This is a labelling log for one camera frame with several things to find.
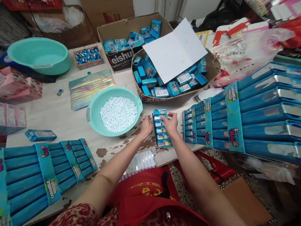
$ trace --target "small container of blue candy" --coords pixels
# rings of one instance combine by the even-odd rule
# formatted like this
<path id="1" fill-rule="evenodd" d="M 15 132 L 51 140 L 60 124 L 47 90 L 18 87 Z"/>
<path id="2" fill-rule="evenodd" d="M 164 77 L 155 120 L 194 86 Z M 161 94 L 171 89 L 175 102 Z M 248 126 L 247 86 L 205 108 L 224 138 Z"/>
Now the small container of blue candy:
<path id="1" fill-rule="evenodd" d="M 75 65 L 80 70 L 104 64 L 98 46 L 74 51 L 73 56 Z"/>

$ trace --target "plastic bag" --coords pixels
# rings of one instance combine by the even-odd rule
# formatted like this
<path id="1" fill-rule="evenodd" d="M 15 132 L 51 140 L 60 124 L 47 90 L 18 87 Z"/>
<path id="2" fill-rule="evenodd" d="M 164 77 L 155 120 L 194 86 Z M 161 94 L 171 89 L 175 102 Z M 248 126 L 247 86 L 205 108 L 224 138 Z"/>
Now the plastic bag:
<path id="1" fill-rule="evenodd" d="M 281 167 L 274 163 L 262 162 L 259 159 L 248 157 L 246 164 L 249 167 L 256 169 L 257 171 L 263 173 L 267 178 L 279 182 L 288 182 L 295 185 L 293 177 L 295 177 L 296 172 L 294 169 L 288 169 Z"/>
<path id="2" fill-rule="evenodd" d="M 71 29 L 71 25 L 58 18 L 39 17 L 38 14 L 33 14 L 34 20 L 42 32 L 46 33 L 62 33 L 65 30 Z"/>
<path id="3" fill-rule="evenodd" d="M 279 41 L 294 36 L 295 33 L 287 29 L 267 29 L 243 33 L 212 48 L 211 52 L 221 65 L 221 72 L 212 82 L 213 86 L 226 86 L 256 72 L 276 56 Z"/>

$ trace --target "floral sleeve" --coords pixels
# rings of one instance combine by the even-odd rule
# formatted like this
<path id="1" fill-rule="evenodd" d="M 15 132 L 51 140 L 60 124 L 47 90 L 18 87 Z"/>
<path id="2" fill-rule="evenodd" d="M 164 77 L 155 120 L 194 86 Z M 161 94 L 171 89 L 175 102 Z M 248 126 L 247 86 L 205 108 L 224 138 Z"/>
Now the floral sleeve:
<path id="1" fill-rule="evenodd" d="M 61 213 L 49 226 L 96 226 L 97 214 L 89 204 L 74 205 Z"/>

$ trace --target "red apron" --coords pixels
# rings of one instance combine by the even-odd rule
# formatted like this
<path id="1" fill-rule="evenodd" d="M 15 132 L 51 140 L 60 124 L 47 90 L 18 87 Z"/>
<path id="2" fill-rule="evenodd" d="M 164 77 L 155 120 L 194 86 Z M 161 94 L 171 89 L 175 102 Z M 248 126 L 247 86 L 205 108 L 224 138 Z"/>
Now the red apron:
<path id="1" fill-rule="evenodd" d="M 118 225 L 138 225 L 150 213 L 165 208 L 184 213 L 193 225 L 209 225 L 199 214 L 180 202 L 169 167 L 144 170 L 120 182 L 108 206 L 119 205 Z"/>

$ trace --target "hand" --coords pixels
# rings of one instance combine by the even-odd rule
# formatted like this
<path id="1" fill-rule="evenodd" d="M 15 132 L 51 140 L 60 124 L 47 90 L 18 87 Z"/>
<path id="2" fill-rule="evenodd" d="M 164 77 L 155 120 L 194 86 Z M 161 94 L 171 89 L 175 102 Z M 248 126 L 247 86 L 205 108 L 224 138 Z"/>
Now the hand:
<path id="1" fill-rule="evenodd" d="M 177 125 L 178 125 L 178 118 L 177 113 L 169 112 L 168 116 L 171 117 L 171 119 L 166 119 L 165 117 L 161 116 L 161 119 L 164 121 L 165 129 L 169 136 L 173 136 L 174 134 L 177 134 Z"/>
<path id="2" fill-rule="evenodd" d="M 146 115 L 141 123 L 141 132 L 139 135 L 142 135 L 146 139 L 153 132 L 153 124 L 151 123 L 151 116 Z"/>

